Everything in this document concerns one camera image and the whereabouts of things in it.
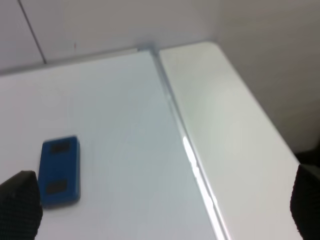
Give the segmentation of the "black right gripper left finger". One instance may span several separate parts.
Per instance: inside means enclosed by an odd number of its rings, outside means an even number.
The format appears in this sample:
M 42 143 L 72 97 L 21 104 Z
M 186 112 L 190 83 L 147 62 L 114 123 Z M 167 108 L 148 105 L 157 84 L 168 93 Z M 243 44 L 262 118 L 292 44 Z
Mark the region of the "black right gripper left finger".
M 36 173 L 22 170 L 0 185 L 0 238 L 34 240 L 43 217 Z

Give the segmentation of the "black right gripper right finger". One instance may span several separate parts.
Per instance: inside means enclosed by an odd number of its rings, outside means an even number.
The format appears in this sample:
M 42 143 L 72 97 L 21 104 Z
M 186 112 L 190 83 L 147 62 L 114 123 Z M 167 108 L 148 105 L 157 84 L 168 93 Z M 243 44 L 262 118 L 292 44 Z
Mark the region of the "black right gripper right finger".
M 320 238 L 320 168 L 298 166 L 290 199 L 290 212 L 304 240 Z

